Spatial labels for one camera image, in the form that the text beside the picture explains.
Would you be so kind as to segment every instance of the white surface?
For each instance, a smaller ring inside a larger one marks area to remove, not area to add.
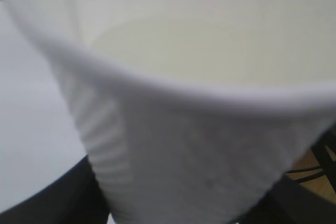
[[[0,2],[0,212],[42,190],[84,155],[47,64]]]

